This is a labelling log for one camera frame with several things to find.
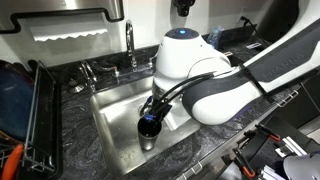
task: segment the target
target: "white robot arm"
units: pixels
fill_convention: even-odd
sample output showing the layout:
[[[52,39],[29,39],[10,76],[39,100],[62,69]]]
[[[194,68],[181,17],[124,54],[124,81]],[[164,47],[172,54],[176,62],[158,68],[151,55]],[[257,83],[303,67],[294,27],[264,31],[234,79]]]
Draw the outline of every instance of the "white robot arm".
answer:
[[[165,117],[169,127],[171,124],[170,129],[177,128],[190,116],[203,124],[224,123],[258,97],[276,92],[318,69],[320,1],[301,0],[299,5],[300,15],[294,27],[242,67],[230,68],[227,58],[222,53],[209,50],[205,42],[199,40],[199,34],[192,30],[186,29],[186,33],[181,29],[169,31],[159,47],[154,98],[161,97],[179,82],[197,74],[227,71],[186,90],[182,103],[176,100]],[[189,52],[187,46],[192,46],[193,51]],[[176,123],[174,119],[179,118],[183,120]]]

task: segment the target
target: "red handle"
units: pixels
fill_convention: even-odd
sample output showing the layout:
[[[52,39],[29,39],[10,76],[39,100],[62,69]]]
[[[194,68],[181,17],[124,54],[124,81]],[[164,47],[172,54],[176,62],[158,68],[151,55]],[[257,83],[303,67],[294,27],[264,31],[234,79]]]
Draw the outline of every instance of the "red handle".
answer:
[[[242,170],[248,178],[253,178],[254,176],[256,176],[256,173],[254,171],[249,172],[249,170],[245,166],[242,167]]]
[[[19,165],[19,160],[21,158],[21,155],[23,153],[23,145],[18,144],[10,156],[8,157],[1,176],[1,180],[12,180],[14,177],[14,174],[17,170],[17,167]]]
[[[279,136],[270,135],[269,137],[271,139],[275,140],[275,141],[280,141],[280,137]]]

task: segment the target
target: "granite countertop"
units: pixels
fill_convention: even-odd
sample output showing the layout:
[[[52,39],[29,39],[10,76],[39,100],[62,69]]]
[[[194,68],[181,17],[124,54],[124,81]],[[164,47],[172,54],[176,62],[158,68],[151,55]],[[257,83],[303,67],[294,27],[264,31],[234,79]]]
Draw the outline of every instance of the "granite countertop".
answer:
[[[256,50],[248,50],[245,45],[248,45],[248,43],[237,43],[225,47],[223,52],[231,51],[241,61],[247,61],[259,53]],[[156,52],[157,47],[138,50],[137,61],[139,64],[146,64],[148,58],[154,56]],[[93,60],[102,65],[107,62],[128,61],[125,53],[117,53],[87,61]],[[260,99],[253,107],[237,118],[219,126],[204,126],[127,175],[114,177],[109,173],[104,162],[98,132],[90,110],[91,92],[89,88],[78,94],[67,92],[67,83],[70,78],[76,78],[80,82],[84,82],[84,77],[77,69],[77,65],[78,63],[70,63],[50,68],[53,76],[62,85],[63,175],[60,179],[176,179],[272,106],[269,101]],[[153,72],[153,69],[146,69],[118,79],[112,77],[110,73],[96,73],[98,78],[96,87],[97,89],[112,88],[149,77]],[[273,99],[283,99],[290,92],[290,90],[281,92],[273,96]]]

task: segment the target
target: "faucet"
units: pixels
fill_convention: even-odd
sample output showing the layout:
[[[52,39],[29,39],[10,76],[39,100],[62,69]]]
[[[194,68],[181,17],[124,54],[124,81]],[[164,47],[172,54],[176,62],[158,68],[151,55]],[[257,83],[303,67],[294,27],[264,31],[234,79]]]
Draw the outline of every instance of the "faucet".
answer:
[[[111,65],[110,67],[102,67],[101,65],[99,65],[99,64],[97,63],[97,61],[92,61],[91,66],[92,66],[95,70],[100,71],[100,72],[110,72],[110,71],[113,71],[113,76],[114,76],[114,77],[119,77],[119,75],[120,75],[120,72],[118,71],[118,67],[117,67],[117,66]]]
[[[95,92],[96,91],[95,83],[97,82],[97,77],[93,73],[90,65],[86,61],[81,61],[78,68],[82,72],[84,77],[87,79],[87,83],[88,83],[88,86],[90,87],[91,91]]]
[[[133,40],[133,27],[131,20],[126,22],[126,41],[127,41],[127,55],[131,59],[131,67],[133,71],[137,71],[137,61],[134,55],[134,40]]]

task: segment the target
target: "stainless steel sink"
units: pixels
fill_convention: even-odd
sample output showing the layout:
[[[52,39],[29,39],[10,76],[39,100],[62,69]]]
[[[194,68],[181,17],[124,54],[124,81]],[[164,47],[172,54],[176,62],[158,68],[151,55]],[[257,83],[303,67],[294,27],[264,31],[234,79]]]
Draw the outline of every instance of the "stainless steel sink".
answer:
[[[170,131],[162,122],[155,147],[150,151],[142,150],[137,130],[138,109],[152,94],[151,87],[152,77],[149,77],[97,92],[90,99],[105,162],[114,175],[134,170],[200,129],[200,124],[192,119],[175,131]]]

